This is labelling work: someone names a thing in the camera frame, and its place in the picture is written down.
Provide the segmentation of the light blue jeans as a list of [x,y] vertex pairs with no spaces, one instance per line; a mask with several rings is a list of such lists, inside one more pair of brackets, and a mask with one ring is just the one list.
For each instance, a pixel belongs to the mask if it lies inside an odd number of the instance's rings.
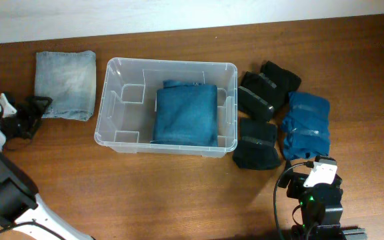
[[94,52],[36,54],[34,94],[53,100],[44,118],[88,121],[94,113],[96,87]]

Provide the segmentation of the dark blue jeans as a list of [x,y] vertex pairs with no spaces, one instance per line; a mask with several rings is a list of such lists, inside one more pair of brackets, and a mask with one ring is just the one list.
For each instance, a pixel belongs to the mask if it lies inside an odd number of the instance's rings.
[[215,85],[165,80],[156,96],[152,143],[218,146]]

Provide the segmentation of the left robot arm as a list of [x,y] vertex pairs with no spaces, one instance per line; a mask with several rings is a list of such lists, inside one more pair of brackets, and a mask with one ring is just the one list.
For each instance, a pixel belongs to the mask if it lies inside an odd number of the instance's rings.
[[0,94],[0,234],[14,230],[34,239],[93,240],[50,210],[34,181],[3,154],[8,141],[34,137],[52,101],[28,96],[16,103],[10,94]]

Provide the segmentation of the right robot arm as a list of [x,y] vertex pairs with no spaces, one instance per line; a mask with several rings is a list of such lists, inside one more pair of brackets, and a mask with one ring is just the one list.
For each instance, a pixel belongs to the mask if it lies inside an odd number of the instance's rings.
[[292,170],[282,174],[276,186],[286,188],[287,197],[298,200],[294,211],[301,212],[302,222],[291,227],[292,240],[367,240],[367,232],[357,226],[343,227],[341,204],[342,178],[335,176],[332,184],[318,183],[304,186],[307,175]]

